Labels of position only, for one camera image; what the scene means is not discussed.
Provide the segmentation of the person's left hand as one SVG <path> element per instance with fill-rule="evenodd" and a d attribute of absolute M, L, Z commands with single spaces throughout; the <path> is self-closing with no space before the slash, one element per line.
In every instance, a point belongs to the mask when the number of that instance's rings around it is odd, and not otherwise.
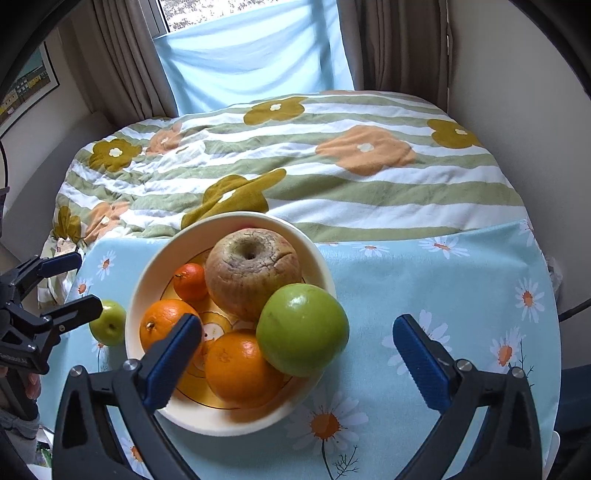
<path fill-rule="evenodd" d="M 24 386 L 24 392 L 26 397 L 36 402 L 41 394 L 41 380 L 40 376 L 35 373 L 26 373 L 22 378 L 22 384 Z M 13 388 L 9 386 L 8 392 L 1 390 L 1 408 L 7 409 L 10 406 L 11 395 L 13 394 Z"/>

